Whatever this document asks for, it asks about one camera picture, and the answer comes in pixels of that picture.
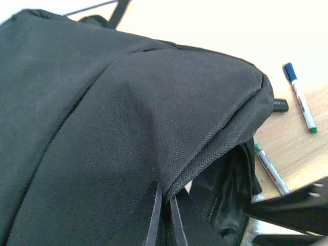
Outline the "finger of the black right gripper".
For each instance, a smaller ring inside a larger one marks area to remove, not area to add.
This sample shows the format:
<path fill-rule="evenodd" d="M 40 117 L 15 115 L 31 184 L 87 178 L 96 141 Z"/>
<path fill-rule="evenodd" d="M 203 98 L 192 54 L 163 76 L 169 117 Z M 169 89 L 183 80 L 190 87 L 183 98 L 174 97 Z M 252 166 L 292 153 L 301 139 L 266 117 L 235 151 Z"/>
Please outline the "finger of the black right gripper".
<path fill-rule="evenodd" d="M 324 236 L 315 235 L 292 235 L 292 234 L 260 234 L 252 244 L 261 246 L 308 246 L 318 243 Z"/>
<path fill-rule="evenodd" d="M 251 217 L 299 232 L 327 235 L 327 183 L 312 183 L 290 194 L 255 202 Z"/>

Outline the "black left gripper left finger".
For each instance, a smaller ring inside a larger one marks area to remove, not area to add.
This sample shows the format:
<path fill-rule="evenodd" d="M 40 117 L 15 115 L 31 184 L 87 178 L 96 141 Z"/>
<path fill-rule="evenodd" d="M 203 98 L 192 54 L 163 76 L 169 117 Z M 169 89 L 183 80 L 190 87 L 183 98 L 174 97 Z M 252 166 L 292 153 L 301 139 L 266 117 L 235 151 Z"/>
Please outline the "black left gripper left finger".
<path fill-rule="evenodd" d="M 150 215 L 147 221 L 147 233 L 145 237 L 145 245 L 156 245 L 158 238 L 158 231 L 160 229 L 161 219 L 161 206 L 162 206 L 162 190 L 159 184 L 150 185 L 151 192 L 150 198 L 147 198 L 147 202 L 150 201 Z"/>

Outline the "black student backpack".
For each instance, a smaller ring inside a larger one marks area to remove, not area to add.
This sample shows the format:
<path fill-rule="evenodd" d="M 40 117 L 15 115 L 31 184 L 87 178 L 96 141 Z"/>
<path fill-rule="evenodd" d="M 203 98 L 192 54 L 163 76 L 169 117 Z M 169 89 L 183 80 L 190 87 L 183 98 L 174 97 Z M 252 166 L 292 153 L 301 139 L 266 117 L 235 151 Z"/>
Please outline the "black student backpack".
<path fill-rule="evenodd" d="M 150 185 L 190 190 L 193 236 L 240 245 L 273 110 L 252 63 L 24 9 L 1 24 L 1 245 L 137 245 Z"/>

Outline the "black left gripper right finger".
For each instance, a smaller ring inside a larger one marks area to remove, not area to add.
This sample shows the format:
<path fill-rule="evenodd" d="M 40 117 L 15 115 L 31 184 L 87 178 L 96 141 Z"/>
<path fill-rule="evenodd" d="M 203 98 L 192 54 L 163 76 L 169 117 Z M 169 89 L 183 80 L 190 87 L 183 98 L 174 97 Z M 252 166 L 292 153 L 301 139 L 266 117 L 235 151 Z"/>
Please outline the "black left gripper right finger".
<path fill-rule="evenodd" d="M 173 230 L 174 245 L 188 246 L 188 241 L 183 229 L 183 223 L 181 220 L 181 215 L 180 215 L 179 206 L 176 197 L 170 200 L 170 208 L 171 208 L 171 224 L 173 227 L 172 230 Z"/>

